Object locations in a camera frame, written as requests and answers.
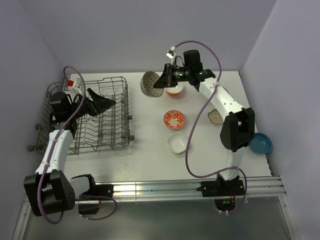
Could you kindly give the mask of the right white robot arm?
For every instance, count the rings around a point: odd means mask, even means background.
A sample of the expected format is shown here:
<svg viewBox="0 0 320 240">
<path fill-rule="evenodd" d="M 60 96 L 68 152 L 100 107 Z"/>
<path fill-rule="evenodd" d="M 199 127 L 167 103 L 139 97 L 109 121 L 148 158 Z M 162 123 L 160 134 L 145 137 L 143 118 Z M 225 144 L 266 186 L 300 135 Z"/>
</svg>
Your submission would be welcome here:
<svg viewBox="0 0 320 240">
<path fill-rule="evenodd" d="M 166 53 L 171 62 L 165 64 L 163 73 L 152 84 L 153 89 L 173 88 L 180 82 L 188 82 L 207 98 L 223 120 L 220 141 L 227 149 L 227 160 L 217 172 L 220 179 L 216 183 L 217 191 L 229 194 L 234 188 L 234 181 L 239 176 L 239 167 L 245 149 L 250 145 L 255 133 L 255 112 L 238 103 L 220 85 L 220 77 L 210 69 L 204 69 L 198 50 L 183 53 L 184 65 L 176 65 L 176 48 L 173 46 Z"/>
</svg>

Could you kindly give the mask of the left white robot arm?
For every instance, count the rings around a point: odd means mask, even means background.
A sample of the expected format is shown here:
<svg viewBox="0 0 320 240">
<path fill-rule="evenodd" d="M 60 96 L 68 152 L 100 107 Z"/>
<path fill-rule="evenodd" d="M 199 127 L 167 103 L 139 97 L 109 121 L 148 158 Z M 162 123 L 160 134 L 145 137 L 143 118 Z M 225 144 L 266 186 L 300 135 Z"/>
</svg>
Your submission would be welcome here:
<svg viewBox="0 0 320 240">
<path fill-rule="evenodd" d="M 80 195 L 86 200 L 96 197 L 98 188 L 91 174 L 67 179 L 63 170 L 72 142 L 76 137 L 77 120 L 85 115 L 96 117 L 113 107 L 116 102 L 88 88 L 89 96 L 72 96 L 63 91 L 49 98 L 52 108 L 50 132 L 45 154 L 33 175 L 23 182 L 35 216 L 47 216 L 73 209 Z"/>
</svg>

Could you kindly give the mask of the brown geometric pattern bowl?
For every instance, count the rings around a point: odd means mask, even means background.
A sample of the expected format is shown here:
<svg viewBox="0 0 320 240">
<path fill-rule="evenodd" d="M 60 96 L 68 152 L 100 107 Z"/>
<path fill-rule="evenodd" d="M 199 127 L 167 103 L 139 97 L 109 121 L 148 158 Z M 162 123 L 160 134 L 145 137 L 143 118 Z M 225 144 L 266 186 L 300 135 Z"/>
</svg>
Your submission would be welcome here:
<svg viewBox="0 0 320 240">
<path fill-rule="evenodd" d="M 140 80 L 140 90 L 150 98 L 159 98 L 164 94 L 163 88 L 154 88 L 154 84 L 160 76 L 154 71 L 147 71 Z"/>
</svg>

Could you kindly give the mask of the orange floral pattern bowl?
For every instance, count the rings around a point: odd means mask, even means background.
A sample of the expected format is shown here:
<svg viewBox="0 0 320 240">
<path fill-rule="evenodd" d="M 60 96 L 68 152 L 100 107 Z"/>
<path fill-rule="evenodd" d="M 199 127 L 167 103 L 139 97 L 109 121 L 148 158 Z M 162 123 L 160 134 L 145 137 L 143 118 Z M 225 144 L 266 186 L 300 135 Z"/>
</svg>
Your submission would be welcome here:
<svg viewBox="0 0 320 240">
<path fill-rule="evenodd" d="M 179 130 L 185 125 L 186 117 L 179 110 L 169 110 L 164 114 L 163 122 L 169 129 Z"/>
</svg>

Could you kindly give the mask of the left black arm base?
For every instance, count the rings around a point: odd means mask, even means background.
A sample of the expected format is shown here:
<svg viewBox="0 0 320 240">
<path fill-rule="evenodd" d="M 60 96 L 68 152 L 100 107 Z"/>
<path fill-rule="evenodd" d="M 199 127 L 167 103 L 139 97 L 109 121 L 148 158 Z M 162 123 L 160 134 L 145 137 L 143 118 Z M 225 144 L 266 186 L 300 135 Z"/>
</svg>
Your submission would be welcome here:
<svg viewBox="0 0 320 240">
<path fill-rule="evenodd" d="M 98 184 L 93 192 L 83 193 L 75 200 L 78 213 L 84 216 L 96 215 L 104 201 L 113 203 L 113 184 Z"/>
</svg>

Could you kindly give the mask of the small flower shaped dish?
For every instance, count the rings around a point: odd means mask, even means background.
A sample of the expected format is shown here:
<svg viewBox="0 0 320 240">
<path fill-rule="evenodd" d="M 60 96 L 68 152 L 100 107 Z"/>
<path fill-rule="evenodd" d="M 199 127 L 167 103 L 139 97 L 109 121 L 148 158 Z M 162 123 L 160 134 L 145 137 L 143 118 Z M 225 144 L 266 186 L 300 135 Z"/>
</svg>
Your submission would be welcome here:
<svg viewBox="0 0 320 240">
<path fill-rule="evenodd" d="M 217 109 L 210 111 L 207 116 L 214 125 L 222 125 L 224 123 L 224 120 Z"/>
</svg>

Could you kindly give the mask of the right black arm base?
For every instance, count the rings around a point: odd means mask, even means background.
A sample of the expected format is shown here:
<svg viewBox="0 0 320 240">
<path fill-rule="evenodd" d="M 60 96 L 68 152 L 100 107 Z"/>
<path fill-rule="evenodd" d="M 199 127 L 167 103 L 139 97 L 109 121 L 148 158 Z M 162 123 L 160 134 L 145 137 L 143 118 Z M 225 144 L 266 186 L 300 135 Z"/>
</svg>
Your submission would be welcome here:
<svg viewBox="0 0 320 240">
<path fill-rule="evenodd" d="M 239 176 L 232 180 L 224 180 L 218 175 L 216 180 L 206 180 L 196 189 L 203 197 L 243 196 L 245 186 Z"/>
</svg>

